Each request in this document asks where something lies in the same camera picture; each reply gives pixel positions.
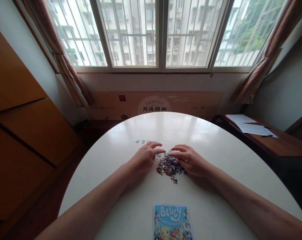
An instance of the curtain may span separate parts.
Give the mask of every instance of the curtain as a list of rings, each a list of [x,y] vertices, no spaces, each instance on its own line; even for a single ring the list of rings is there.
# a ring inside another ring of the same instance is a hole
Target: curtain
[[[22,3],[52,53],[74,104],[77,107],[87,107],[93,104],[55,33],[45,0],[22,0]]]
[[[235,91],[232,101],[240,104],[251,104],[255,94],[263,81],[264,76],[273,66],[280,47],[287,39],[302,11],[302,0],[289,0],[281,18],[274,26],[271,33],[263,57],[260,62],[252,69],[247,78]]]

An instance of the glass pane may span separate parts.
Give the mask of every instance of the glass pane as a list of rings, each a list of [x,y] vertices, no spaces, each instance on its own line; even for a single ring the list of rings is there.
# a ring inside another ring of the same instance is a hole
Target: glass pane
[[[223,0],[170,0],[166,67],[207,67]]]
[[[73,66],[107,66],[89,0],[46,0]]]
[[[114,67],[156,66],[155,0],[98,0]]]
[[[215,67],[253,66],[285,0],[235,0]]]

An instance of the cabinet door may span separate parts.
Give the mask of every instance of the cabinet door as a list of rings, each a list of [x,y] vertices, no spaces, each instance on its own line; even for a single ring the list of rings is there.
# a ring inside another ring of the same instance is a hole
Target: cabinet door
[[[1,112],[0,123],[56,166],[80,143],[48,98]]]
[[[47,97],[0,33],[0,111]]]
[[[53,167],[0,129],[0,220],[8,219]]]

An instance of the white oval table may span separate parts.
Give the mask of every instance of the white oval table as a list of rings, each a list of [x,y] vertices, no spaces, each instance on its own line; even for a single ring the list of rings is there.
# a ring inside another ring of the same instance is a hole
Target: white oval table
[[[207,161],[302,221],[302,210],[292,195],[249,147],[208,121],[175,112],[139,115],[104,134],[74,172],[59,216],[128,161],[142,140],[156,140],[167,151],[176,144],[193,147]],[[156,172],[158,163],[135,189],[120,197],[96,239],[152,239],[156,203],[187,205],[194,239],[256,239],[209,182],[181,174],[176,176],[178,184],[173,184],[169,176]]]

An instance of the tree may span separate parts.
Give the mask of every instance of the tree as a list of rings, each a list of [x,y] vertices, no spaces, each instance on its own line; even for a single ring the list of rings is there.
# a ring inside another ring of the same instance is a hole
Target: tree
[[[240,20],[238,30],[233,31],[230,36],[232,42],[236,44],[233,54],[244,52],[246,47],[247,51],[260,50],[263,47],[281,11],[281,7],[274,8],[283,5],[285,0],[275,0],[273,4],[272,2],[272,0],[249,1],[245,17],[240,20],[241,16],[238,16]]]

